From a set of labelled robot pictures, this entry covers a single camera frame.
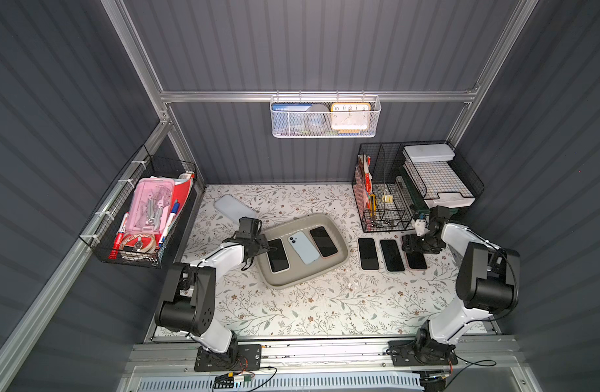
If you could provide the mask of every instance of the metal bar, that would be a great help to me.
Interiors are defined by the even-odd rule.
[[[539,382],[535,379],[530,366],[513,366],[511,372],[520,392],[542,392]]]
[[[134,29],[134,23],[128,15],[125,4],[122,0],[102,0],[102,5],[108,14],[108,18],[110,18],[110,22],[115,27],[132,65],[137,71],[141,83],[143,83],[143,87],[147,91],[147,96],[152,102],[158,118],[162,119],[166,113],[166,108],[158,94],[162,90],[161,84],[154,68],[151,66],[139,35]]]
[[[472,104],[470,104],[467,110],[463,113],[463,116],[457,119],[457,123],[455,123],[455,126],[450,131],[448,141],[452,143],[452,145],[457,146],[461,141],[461,138],[472,122],[476,111],[491,88],[492,83],[502,67],[502,64],[504,64],[505,60],[507,59],[511,48],[515,44],[517,37],[522,32],[526,21],[529,20],[529,17],[535,9],[535,6],[538,4],[538,1],[539,0],[519,0],[518,4],[515,6],[515,10],[511,14],[507,26],[505,26],[494,50],[492,51],[487,63],[485,64],[485,67],[483,68],[483,71],[478,78],[476,97],[472,101]]]
[[[203,189],[204,181],[202,173],[200,172],[199,165],[195,160],[195,156],[191,152],[189,144],[186,141],[185,135],[178,125],[176,117],[168,106],[161,99],[160,93],[163,87],[161,81],[158,79],[152,62],[147,55],[145,46],[140,39],[139,33],[134,27],[132,18],[128,13],[128,9],[125,6],[123,0],[102,0],[102,5],[112,22],[113,27],[128,53],[128,57],[132,62],[132,66],[139,75],[139,79],[143,84],[143,87],[147,91],[156,114],[160,119],[166,118],[170,115],[170,120],[174,124],[174,129],[170,130],[169,138],[173,145],[178,157],[181,161],[195,163],[198,170],[198,179],[196,181],[198,189]]]
[[[279,367],[284,372],[381,371],[393,368],[385,355],[387,342],[393,337],[360,339],[295,339],[263,340],[262,367]],[[193,364],[200,345],[194,342],[171,344],[136,344],[124,370],[124,377],[184,376],[193,374]],[[494,359],[499,366],[514,367],[524,356],[512,335],[472,336],[459,342],[457,354],[468,360]],[[443,366],[400,367],[398,369],[430,370]]]
[[[302,94],[302,101],[324,95],[336,96],[336,91],[161,91],[163,102],[270,102],[273,95],[285,97]],[[475,91],[346,91],[339,99],[354,95],[378,95],[382,102],[472,102]]]
[[[170,128],[168,125],[168,121],[163,120],[159,122],[154,132],[152,132],[145,142],[145,146],[151,154],[158,150],[163,138],[167,135]],[[146,149],[141,148],[133,161],[142,161],[146,156]],[[131,162],[121,176],[121,179],[127,179],[132,176],[139,165],[139,163]],[[116,182],[112,191],[102,202],[100,211],[107,211],[110,208],[119,194],[119,190],[125,184],[126,182],[124,181]],[[94,234],[101,220],[101,215],[93,215],[83,234]],[[87,244],[81,239],[77,239],[0,349],[0,392],[5,391],[10,382],[12,382],[90,256],[91,250]]]

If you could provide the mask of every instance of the red marker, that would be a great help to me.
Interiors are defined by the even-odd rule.
[[[128,213],[125,213],[123,215],[123,220],[121,221],[121,226],[119,226],[119,231],[117,231],[117,236],[115,237],[115,243],[112,245],[113,249],[119,249],[119,245],[121,245],[123,235],[125,234],[125,221],[127,221],[127,220],[128,220]],[[108,258],[110,260],[116,260],[118,253],[119,253],[118,250],[111,250]]]

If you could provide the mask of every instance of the cable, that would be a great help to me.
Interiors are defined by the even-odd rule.
[[[240,243],[235,243],[234,245],[231,245],[231,246],[229,246],[229,247],[224,247],[224,248],[222,248],[222,249],[217,249],[215,252],[213,252],[213,253],[211,253],[210,255],[208,255],[208,256],[206,256],[206,257],[204,257],[204,258],[202,259],[202,262],[204,262],[204,261],[208,260],[209,258],[211,258],[211,257],[213,257],[213,256],[215,256],[215,255],[217,255],[218,253],[220,253],[220,252],[221,252],[222,250],[224,250],[224,249],[233,248],[233,247],[238,247],[239,245],[241,245],[241,244],[240,244]]]
[[[456,355],[454,351],[452,351],[452,353],[455,355],[455,357],[459,358],[461,361],[463,361],[463,362],[469,362],[469,361],[466,361],[465,359],[461,358],[460,356]],[[483,362],[493,362],[493,364],[491,364],[491,365],[482,365]],[[444,391],[446,389],[448,389],[448,386],[450,386],[450,384],[453,383],[453,381],[455,380],[455,378],[457,378],[458,375],[460,375],[464,370],[466,370],[467,368],[469,368],[470,366],[473,366],[473,365],[482,366],[484,368],[490,368],[492,366],[498,365],[498,362],[494,361],[493,359],[483,359],[482,361],[470,362],[463,369],[461,369],[460,372],[456,373],[455,376],[452,378],[452,380],[449,383],[446,384],[446,386],[444,387]]]
[[[246,391],[246,392],[256,391],[258,388],[260,388],[260,387],[264,386],[265,384],[267,384],[268,382],[270,382],[273,379],[273,377],[276,375],[276,373],[278,373],[278,368],[277,367],[275,368],[273,366],[267,366],[267,369],[268,370],[274,369],[274,372],[273,372],[272,376],[270,378],[268,378],[267,381],[265,381],[261,385],[257,386],[256,388],[252,388],[252,389],[250,389],[249,391]]]

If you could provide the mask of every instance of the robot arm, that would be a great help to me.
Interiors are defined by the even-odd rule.
[[[414,342],[418,357],[446,357],[472,323],[517,305],[520,256],[481,238],[467,226],[449,222],[450,211],[430,211],[427,230],[403,238],[406,253],[434,253],[450,247],[460,263],[457,298],[421,326]]]
[[[248,268],[255,256],[269,250],[260,230],[260,220],[241,218],[239,230],[215,251],[189,263],[171,265],[154,313],[156,325],[189,333],[204,349],[222,354],[228,362],[234,363],[236,337],[214,318],[215,283],[242,263]],[[191,286],[191,297],[180,293]]]

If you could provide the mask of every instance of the gray wall panel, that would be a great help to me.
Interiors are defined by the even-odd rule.
[[[0,348],[157,122],[99,1],[0,1]],[[161,281],[90,260],[9,390],[113,389]]]
[[[165,90],[463,90],[515,1],[127,0]]]
[[[466,216],[522,256],[500,321],[545,391],[600,390],[600,1],[540,1],[458,147]]]
[[[462,106],[386,102],[376,137],[279,139],[267,104],[172,104],[210,184],[351,181],[360,143],[445,140]]]

